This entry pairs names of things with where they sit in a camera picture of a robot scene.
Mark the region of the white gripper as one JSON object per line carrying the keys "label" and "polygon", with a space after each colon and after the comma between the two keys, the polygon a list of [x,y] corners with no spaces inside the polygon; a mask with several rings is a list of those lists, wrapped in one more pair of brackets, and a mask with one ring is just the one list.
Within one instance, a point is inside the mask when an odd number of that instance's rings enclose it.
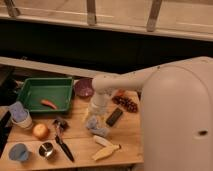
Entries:
{"label": "white gripper", "polygon": [[89,103],[88,110],[92,115],[104,115],[107,111],[109,96],[95,93]]}

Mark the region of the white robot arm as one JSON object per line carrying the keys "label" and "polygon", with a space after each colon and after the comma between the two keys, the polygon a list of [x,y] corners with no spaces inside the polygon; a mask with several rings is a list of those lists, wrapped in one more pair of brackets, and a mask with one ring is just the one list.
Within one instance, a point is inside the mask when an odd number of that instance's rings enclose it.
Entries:
{"label": "white robot arm", "polygon": [[213,171],[213,58],[195,57],[93,78],[89,111],[116,89],[141,93],[144,171]]}

